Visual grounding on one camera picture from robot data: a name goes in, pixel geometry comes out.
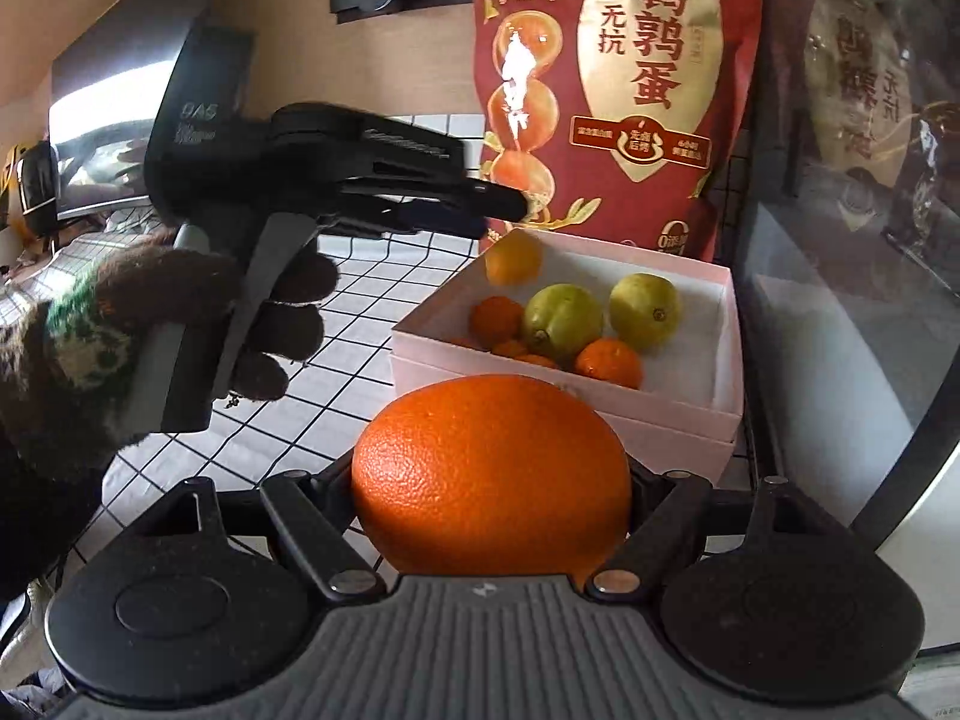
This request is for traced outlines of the brown gloved left hand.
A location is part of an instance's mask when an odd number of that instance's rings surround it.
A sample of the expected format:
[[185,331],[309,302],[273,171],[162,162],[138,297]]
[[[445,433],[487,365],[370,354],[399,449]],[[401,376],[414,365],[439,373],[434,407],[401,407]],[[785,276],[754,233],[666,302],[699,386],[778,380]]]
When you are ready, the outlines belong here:
[[[317,305],[335,265],[306,245],[281,273],[241,346],[229,388],[242,398],[285,395],[280,362],[319,348]],[[121,424],[149,333],[167,323],[208,327],[241,295],[242,273],[218,254],[153,236],[92,266],[60,298],[2,330],[2,481],[76,483],[102,472],[137,436]]]

